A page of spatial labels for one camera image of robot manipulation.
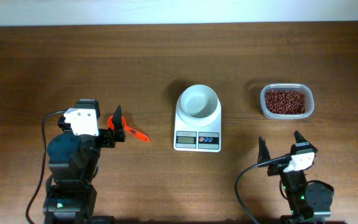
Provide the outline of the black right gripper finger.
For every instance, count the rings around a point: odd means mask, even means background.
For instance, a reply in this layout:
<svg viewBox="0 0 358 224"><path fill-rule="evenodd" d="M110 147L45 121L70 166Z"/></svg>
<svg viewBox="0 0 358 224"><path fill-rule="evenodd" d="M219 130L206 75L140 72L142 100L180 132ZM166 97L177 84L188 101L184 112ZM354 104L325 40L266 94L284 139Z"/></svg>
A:
<svg viewBox="0 0 358 224"><path fill-rule="evenodd" d="M257 158L257 164L259 167L266 167L269 165L269 161L271 160L270 153L268 147L266 145L265 140L262 136L259 137L259 154Z"/></svg>
<svg viewBox="0 0 358 224"><path fill-rule="evenodd" d="M296 146L307 146L309 145L309 142L301 135L301 133L299 131L295 131L294 132L294 137L295 137L295 145Z"/></svg>

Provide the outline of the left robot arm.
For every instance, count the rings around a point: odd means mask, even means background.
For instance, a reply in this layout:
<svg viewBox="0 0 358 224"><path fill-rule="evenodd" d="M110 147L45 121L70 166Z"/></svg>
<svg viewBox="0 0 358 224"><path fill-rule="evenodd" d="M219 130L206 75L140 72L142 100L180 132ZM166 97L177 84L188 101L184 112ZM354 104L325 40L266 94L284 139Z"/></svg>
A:
<svg viewBox="0 0 358 224"><path fill-rule="evenodd" d="M122 111L117 107L109 127L100 129L99 103L81 99L62 111L58 127L62 134L48 144L48 178L44 202L45 223L114 223L112 216L95 216L97 191L92 185L103 148L114 148L126 139Z"/></svg>

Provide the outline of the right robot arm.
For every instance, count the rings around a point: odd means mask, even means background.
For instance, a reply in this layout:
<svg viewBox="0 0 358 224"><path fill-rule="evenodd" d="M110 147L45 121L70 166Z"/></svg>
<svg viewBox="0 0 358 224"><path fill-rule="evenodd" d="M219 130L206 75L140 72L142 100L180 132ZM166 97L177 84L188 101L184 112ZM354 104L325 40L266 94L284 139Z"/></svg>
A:
<svg viewBox="0 0 358 224"><path fill-rule="evenodd" d="M318 152L299 131L290 152L272 159L263 138L259 138L257 163L267 167L267 175L280 177L280 192L286 198L291 214L280 217L280 223L324 223L331 216L334 188L320 180L307 180L305 171L314 164Z"/></svg>

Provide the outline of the red plastic measuring scoop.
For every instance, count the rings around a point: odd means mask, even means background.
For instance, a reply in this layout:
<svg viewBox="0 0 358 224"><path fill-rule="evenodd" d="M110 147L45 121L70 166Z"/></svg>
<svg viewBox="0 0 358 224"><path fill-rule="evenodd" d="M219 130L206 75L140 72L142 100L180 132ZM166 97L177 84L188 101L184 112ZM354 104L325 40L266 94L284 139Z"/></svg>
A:
<svg viewBox="0 0 358 224"><path fill-rule="evenodd" d="M109 119L108 119L108 127L109 127L110 129L114 129L114 125L113 125L112 119L113 119L113 116L110 116ZM143 142L150 142L150 138L149 138L146 134L144 134L144 133L142 133L142 132L140 132L140 131L138 131L138 130L132 128L132 127L129 127L129 126L126 124L126 120L125 120L124 117L122 117L122 124L123 124L124 130L125 130L127 133L131 134L132 136L134 136L135 138L137 138L137 139L139 139L139 140L141 140L141 141L143 141Z"/></svg>

